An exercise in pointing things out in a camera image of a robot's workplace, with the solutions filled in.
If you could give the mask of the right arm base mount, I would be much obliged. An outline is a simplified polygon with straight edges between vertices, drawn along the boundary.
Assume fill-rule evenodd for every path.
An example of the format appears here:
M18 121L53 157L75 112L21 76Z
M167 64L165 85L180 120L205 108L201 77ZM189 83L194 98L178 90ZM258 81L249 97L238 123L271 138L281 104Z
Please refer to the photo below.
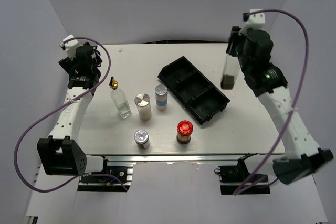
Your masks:
M221 195L232 195L238 186L249 176L244 160L251 157L247 154L238 159L219 160L214 173L219 176ZM268 177L261 180L255 186L242 192L243 195L267 195L270 194Z

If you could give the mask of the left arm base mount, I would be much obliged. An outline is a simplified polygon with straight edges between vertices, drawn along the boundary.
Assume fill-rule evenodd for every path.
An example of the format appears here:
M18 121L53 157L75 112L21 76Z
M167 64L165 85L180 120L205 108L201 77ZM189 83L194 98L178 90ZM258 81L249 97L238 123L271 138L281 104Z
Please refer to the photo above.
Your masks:
M130 188L135 163L105 158L103 170L79 179L78 192L126 193Z

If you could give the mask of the dark sauce glass bottle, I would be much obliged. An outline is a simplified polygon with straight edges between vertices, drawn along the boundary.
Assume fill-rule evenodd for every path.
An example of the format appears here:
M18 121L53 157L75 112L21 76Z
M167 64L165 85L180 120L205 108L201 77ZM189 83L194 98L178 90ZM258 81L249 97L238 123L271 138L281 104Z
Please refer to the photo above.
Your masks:
M223 90L232 90L239 72L240 64L238 58L227 54L222 73L221 88Z

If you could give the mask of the clear glass oil bottle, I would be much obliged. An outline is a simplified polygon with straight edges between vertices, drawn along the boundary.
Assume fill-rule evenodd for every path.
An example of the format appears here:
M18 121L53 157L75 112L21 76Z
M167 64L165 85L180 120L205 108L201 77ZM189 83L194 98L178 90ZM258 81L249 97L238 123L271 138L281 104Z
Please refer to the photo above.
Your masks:
M115 107L118 110L118 114L123 118L126 119L131 115L131 109L128 103L128 100L126 98L125 93L123 90L119 87L118 82L114 79L114 77L111 77L109 86L111 88L111 98L115 105Z

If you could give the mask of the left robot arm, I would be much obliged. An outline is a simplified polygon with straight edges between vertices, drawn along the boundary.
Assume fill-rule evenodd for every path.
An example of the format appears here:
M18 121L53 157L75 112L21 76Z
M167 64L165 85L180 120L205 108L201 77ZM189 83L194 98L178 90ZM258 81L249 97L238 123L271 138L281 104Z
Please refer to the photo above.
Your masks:
M47 175L82 176L93 173L101 182L110 178L111 168L101 156L87 155L78 144L86 109L93 99L93 87L99 82L102 63L96 46L88 42L74 49L74 55L59 64L69 74L65 102L56 125L47 138L39 139L37 150Z

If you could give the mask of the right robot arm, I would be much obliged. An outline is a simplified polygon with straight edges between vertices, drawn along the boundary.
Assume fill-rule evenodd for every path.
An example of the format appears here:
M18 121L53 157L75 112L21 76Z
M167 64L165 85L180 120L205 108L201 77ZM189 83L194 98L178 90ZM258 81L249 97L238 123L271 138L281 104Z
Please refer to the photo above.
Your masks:
M313 139L295 111L284 74L270 62L272 48L267 32L249 28L242 33L240 27L234 26L226 52L238 60L246 84L279 132L285 156L273 160L272 171L283 184L289 185L317 172L334 156L330 149L322 149Z

